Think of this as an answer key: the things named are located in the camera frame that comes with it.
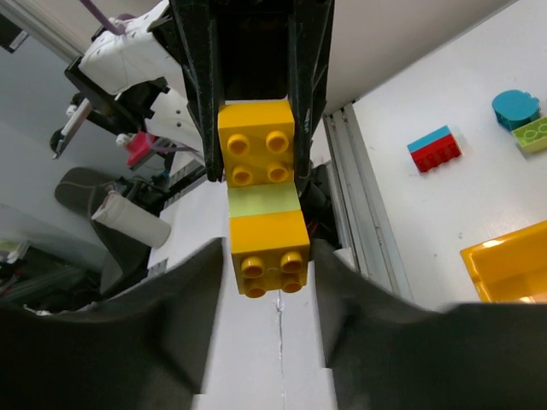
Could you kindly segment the yellow long lego brick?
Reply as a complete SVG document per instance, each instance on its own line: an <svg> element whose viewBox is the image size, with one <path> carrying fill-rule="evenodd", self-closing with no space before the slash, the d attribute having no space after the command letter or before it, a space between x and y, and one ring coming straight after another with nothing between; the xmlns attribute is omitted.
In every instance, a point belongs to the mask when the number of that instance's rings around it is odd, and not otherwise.
<svg viewBox="0 0 547 410"><path fill-rule="evenodd" d="M230 188L294 180L295 121L288 101L225 105L218 134Z"/></svg>

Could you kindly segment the pale green lego brick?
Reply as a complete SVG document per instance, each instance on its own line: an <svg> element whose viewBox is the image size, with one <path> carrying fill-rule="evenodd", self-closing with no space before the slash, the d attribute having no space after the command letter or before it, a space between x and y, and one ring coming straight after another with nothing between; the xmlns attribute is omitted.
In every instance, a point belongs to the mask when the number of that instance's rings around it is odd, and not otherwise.
<svg viewBox="0 0 547 410"><path fill-rule="evenodd" d="M227 190L231 218L276 214L300 209L297 188L292 182L259 184Z"/></svg>

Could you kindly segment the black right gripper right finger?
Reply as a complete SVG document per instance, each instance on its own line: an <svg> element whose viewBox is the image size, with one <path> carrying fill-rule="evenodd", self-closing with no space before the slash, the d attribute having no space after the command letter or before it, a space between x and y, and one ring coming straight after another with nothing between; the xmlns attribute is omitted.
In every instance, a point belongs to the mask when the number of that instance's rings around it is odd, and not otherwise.
<svg viewBox="0 0 547 410"><path fill-rule="evenodd" d="M311 255L339 408L545 408L544 305L429 311L364 278L326 241L313 241Z"/></svg>

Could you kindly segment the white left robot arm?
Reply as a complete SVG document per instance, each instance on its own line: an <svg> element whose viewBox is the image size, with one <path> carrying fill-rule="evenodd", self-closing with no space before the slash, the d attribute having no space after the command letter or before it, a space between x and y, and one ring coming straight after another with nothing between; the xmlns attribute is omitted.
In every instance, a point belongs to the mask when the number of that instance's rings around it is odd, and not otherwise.
<svg viewBox="0 0 547 410"><path fill-rule="evenodd" d="M217 129L227 103L286 100L295 121L295 180L309 176L311 139L326 106L332 1L162 1L104 21L66 77L114 133L148 128L161 92L185 97L212 181L228 168Z"/></svg>

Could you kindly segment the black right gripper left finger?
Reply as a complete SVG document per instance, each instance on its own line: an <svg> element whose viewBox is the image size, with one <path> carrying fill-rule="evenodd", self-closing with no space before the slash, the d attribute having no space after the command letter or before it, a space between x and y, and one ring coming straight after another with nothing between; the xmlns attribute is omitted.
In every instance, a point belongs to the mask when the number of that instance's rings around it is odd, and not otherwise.
<svg viewBox="0 0 547 410"><path fill-rule="evenodd" d="M216 238L85 310L1 306L4 409L188 409L203 389L221 290Z"/></svg>

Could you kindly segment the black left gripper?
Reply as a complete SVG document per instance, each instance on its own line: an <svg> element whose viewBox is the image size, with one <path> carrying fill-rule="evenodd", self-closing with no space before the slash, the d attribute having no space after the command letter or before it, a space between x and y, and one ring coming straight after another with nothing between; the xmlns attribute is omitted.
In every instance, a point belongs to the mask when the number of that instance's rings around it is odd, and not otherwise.
<svg viewBox="0 0 547 410"><path fill-rule="evenodd" d="M217 129L224 96L247 101L287 94L295 121L295 181L307 179L311 140L326 107L334 2L172 1L170 6L187 108L202 138L209 181L220 181L224 169Z"/></svg>

